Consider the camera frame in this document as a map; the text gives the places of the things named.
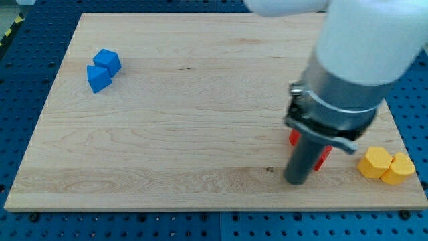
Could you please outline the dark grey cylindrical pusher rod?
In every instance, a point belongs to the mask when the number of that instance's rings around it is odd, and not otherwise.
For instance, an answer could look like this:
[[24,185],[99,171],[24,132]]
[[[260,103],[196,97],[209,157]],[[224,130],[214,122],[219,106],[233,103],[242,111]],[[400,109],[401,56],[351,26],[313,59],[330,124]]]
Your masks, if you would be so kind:
[[292,185],[302,185],[318,162],[325,147],[325,145],[301,135],[284,171],[286,181]]

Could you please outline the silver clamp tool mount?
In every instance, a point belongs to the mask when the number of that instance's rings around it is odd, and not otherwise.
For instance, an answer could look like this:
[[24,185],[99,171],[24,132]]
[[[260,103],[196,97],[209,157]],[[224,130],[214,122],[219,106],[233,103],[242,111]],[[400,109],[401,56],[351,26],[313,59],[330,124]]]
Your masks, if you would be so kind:
[[333,146],[353,154],[355,140],[370,126],[391,84],[357,84],[325,68],[312,54],[300,80],[290,85],[292,101],[284,123],[300,132],[299,152]]

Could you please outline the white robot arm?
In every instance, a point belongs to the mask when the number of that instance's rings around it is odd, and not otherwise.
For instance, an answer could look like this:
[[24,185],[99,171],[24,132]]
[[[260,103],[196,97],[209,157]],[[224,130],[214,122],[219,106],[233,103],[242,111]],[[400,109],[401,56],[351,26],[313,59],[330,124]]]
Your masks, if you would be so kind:
[[394,83],[427,42],[426,1],[246,0],[263,17],[325,11],[307,68],[290,85],[284,122],[300,138],[284,176],[303,184],[327,146],[354,153]]

